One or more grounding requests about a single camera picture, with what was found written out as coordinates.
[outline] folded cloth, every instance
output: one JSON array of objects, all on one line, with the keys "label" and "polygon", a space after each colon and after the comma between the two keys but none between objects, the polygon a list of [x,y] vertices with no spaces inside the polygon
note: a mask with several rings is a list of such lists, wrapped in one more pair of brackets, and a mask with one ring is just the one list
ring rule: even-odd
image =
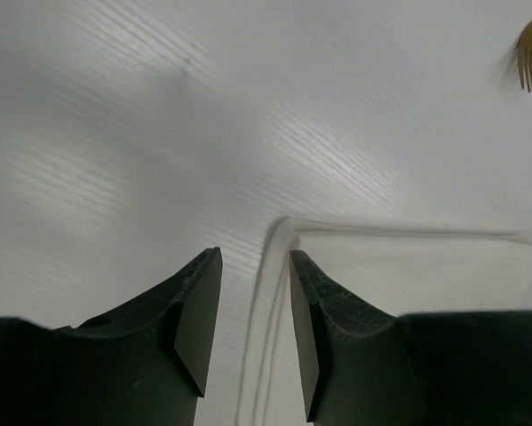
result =
[{"label": "folded cloth", "polygon": [[284,219],[258,277],[238,426],[306,425],[291,316],[291,249],[304,250],[333,280],[392,315],[516,309],[532,282],[532,243],[515,235]]}]

